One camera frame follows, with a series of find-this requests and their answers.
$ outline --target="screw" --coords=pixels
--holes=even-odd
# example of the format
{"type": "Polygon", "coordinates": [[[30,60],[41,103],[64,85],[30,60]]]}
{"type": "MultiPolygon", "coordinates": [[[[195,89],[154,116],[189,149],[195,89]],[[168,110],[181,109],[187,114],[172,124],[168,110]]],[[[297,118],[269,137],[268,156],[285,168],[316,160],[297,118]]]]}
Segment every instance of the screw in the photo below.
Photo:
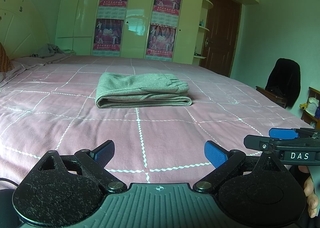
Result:
{"type": "Polygon", "coordinates": [[[211,187],[211,184],[206,181],[201,181],[201,182],[196,183],[196,187],[201,190],[204,190],[204,189],[209,189],[211,187]]]}
{"type": "Polygon", "coordinates": [[[109,183],[108,186],[112,190],[119,190],[119,189],[124,187],[124,184],[122,182],[119,182],[119,181],[114,181],[114,182],[109,183]]]}

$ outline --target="plaid bedsheet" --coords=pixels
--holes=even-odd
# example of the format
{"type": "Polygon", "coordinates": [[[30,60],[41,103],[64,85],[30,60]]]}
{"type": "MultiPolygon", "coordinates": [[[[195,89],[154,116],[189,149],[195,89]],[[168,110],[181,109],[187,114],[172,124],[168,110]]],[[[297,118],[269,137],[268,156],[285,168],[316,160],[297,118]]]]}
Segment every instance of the plaid bedsheet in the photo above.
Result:
{"type": "Polygon", "coordinates": [[[307,126],[251,87],[199,66],[72,56],[26,70],[0,88],[0,177],[19,183],[48,150],[74,154],[112,139],[116,152],[106,170],[127,185],[192,186],[214,169],[204,156],[207,140],[259,155],[244,147],[246,135],[307,126]],[[193,104],[98,109],[95,91],[104,72],[173,73],[189,84],[193,104]]]}

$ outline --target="white headboard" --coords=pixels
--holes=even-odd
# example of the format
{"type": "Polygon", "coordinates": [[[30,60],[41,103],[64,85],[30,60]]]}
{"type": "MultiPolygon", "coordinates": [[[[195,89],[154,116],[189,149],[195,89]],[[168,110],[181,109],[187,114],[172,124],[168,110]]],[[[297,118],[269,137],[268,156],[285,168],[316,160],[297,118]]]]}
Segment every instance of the white headboard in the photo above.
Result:
{"type": "Polygon", "coordinates": [[[0,0],[0,42],[9,59],[29,56],[49,42],[42,17],[30,0],[0,0]]]}

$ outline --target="wooden door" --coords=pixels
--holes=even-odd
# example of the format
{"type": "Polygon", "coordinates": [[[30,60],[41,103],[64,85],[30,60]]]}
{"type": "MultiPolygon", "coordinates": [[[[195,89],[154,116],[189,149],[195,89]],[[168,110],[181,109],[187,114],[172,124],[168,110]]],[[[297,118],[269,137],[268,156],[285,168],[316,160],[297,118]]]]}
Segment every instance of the wooden door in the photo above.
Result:
{"type": "Polygon", "coordinates": [[[229,77],[240,23],[241,4],[232,0],[210,0],[201,67],[229,77]]]}

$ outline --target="human hand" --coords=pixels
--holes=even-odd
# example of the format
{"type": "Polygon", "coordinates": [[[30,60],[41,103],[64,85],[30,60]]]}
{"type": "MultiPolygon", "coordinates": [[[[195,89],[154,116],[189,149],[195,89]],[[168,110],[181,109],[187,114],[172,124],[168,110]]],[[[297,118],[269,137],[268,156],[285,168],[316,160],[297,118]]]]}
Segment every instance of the human hand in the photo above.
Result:
{"type": "MultiPolygon", "coordinates": [[[[309,173],[308,167],[303,165],[299,166],[299,170],[303,173],[309,173]]],[[[304,183],[304,193],[307,197],[307,203],[308,203],[308,213],[311,218],[316,216],[317,213],[317,206],[319,204],[319,198],[315,194],[313,181],[311,176],[308,177],[308,179],[304,183]]]]}

